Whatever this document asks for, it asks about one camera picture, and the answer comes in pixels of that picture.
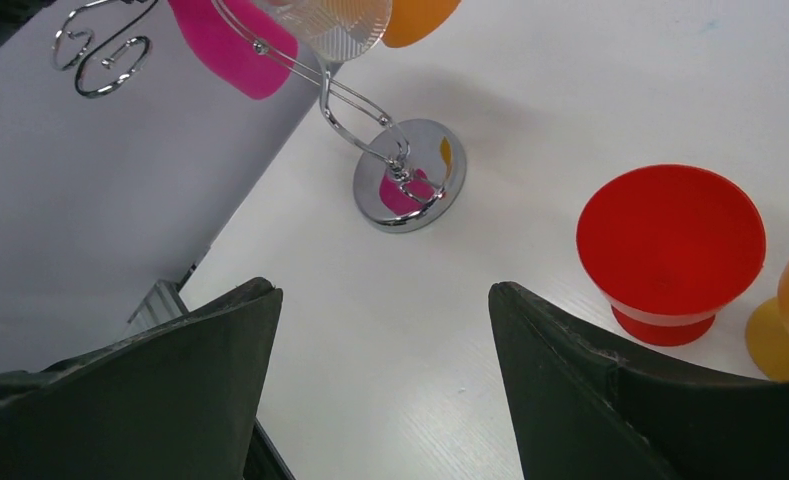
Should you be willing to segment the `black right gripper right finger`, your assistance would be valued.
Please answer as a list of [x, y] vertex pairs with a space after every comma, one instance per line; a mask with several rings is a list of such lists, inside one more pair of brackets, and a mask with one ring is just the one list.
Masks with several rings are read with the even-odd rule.
[[527, 479], [789, 479], [789, 382], [679, 360], [514, 282], [488, 308]]

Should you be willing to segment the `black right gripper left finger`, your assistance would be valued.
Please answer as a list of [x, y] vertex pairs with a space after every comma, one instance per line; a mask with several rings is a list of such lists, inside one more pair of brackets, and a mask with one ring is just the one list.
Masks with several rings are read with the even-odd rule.
[[257, 419], [283, 292], [254, 278], [37, 372], [0, 373], [0, 479], [280, 479]]

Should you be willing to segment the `red wine glass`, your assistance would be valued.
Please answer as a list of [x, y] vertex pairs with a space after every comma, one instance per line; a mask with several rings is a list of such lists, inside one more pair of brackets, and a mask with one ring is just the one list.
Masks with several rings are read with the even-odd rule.
[[655, 346], [703, 336], [761, 272], [766, 230], [751, 198], [700, 167], [660, 164], [597, 190], [576, 227], [581, 265], [618, 324]]

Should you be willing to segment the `clear wine glass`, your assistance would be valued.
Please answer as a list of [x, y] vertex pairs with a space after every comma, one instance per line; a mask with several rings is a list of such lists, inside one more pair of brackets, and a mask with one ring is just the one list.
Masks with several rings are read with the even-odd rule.
[[354, 60], [373, 48], [389, 25], [391, 0], [254, 0], [297, 40], [330, 63]]

